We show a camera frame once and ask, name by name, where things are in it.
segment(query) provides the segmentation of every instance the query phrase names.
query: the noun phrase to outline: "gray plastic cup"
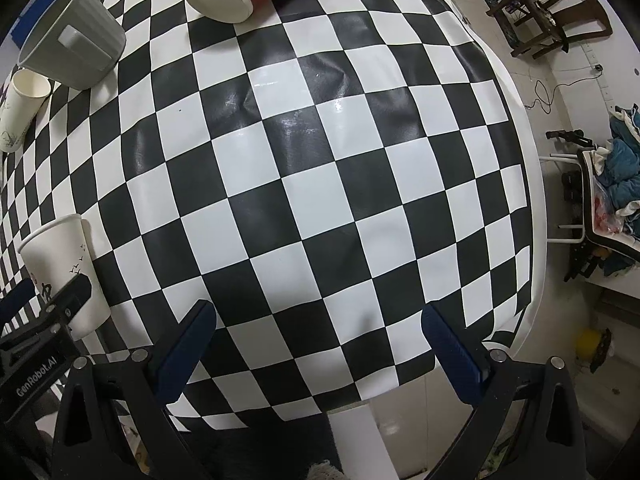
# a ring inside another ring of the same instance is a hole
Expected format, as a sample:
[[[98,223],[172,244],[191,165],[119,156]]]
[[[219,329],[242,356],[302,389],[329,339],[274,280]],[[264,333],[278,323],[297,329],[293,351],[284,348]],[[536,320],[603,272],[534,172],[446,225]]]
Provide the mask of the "gray plastic cup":
[[[18,66],[86,90],[111,71],[126,43],[100,0],[55,0],[29,33]]]

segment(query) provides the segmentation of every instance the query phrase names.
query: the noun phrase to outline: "black cord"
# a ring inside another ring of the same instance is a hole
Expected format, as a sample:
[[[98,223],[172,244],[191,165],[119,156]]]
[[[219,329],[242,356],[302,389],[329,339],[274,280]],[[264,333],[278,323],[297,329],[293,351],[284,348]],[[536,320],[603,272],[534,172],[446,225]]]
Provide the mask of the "black cord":
[[[554,99],[556,98],[556,91],[558,90],[558,88],[560,88],[561,86],[575,85],[576,83],[579,83],[580,81],[591,81],[593,79],[597,79],[604,72],[604,70],[601,67],[598,68],[598,69],[600,70],[600,73],[596,77],[584,77],[582,79],[578,79],[578,80],[574,81],[573,83],[560,83],[560,84],[557,84],[554,87],[554,90],[553,90],[553,93],[551,94],[551,99],[550,100],[549,100],[549,92],[547,91],[545,84],[540,79],[538,79],[536,81],[536,86],[533,89],[534,92],[536,93],[537,99],[535,101],[533,101],[532,104],[530,104],[530,105],[524,105],[524,107],[527,110],[531,110],[532,108],[534,108],[536,106],[536,103],[540,103],[540,107],[542,108],[542,111],[547,115],[551,114],[551,105],[554,103]],[[542,96],[538,93],[538,85],[539,84],[541,84],[542,88],[545,89],[546,100],[544,100],[542,98]],[[549,107],[548,111],[545,110],[545,105]]]

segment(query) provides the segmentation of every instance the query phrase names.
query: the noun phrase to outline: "checkered tablecloth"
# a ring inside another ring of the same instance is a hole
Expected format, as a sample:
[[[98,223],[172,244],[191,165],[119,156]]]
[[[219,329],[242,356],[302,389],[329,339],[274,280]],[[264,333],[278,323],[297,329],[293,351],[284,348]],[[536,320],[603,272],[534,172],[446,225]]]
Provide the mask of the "checkered tablecloth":
[[[83,341],[96,362],[211,298],[219,328],[169,406],[187,428],[298,418],[425,374],[425,301],[509,344],[531,300],[523,156],[444,0],[271,0],[239,25],[184,0],[102,1],[127,33],[116,69],[56,84],[6,158],[5,291],[27,277],[20,241],[78,212],[112,306]]]

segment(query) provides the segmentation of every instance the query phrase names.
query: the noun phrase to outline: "floor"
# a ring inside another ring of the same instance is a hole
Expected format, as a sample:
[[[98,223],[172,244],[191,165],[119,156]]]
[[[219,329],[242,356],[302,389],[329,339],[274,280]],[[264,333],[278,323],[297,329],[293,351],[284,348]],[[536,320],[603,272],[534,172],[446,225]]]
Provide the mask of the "floor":
[[[484,0],[453,1],[473,30],[505,64],[525,105],[534,101],[538,79],[550,90],[556,85],[546,61],[511,57],[511,49],[496,21],[485,14]],[[547,140],[545,132],[570,128],[562,98],[556,96],[550,114],[537,105],[528,110],[528,115],[538,153],[558,152],[561,147]],[[550,236],[557,235],[554,225],[568,215],[562,202],[559,175],[553,164],[543,166]],[[544,362],[551,355],[559,355],[573,364],[575,335],[588,324],[590,306],[599,297],[600,289],[578,281],[563,282],[567,251],[566,246],[548,247],[542,303],[527,340],[512,356],[518,360]],[[459,402],[441,368],[373,399],[370,406],[400,478],[435,466],[470,413],[470,407]]]

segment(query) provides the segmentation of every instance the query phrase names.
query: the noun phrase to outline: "metal screw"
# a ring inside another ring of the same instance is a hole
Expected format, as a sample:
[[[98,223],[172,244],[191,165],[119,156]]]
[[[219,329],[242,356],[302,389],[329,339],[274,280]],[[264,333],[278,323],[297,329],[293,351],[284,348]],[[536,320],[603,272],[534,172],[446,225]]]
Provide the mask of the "metal screw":
[[[503,363],[507,360],[507,354],[504,350],[500,350],[499,348],[494,348],[489,352],[491,359],[496,361],[497,363]]]
[[[553,368],[557,368],[558,370],[562,370],[564,368],[564,361],[562,361],[561,357],[554,356],[551,358],[551,365]]]
[[[86,357],[79,357],[74,361],[74,368],[81,370],[86,366]]]
[[[135,350],[133,352],[133,354],[131,354],[131,358],[137,362],[137,363],[141,363],[142,361],[144,361],[146,359],[146,357],[149,355],[149,352],[147,352],[144,348],[138,348],[137,350]]]

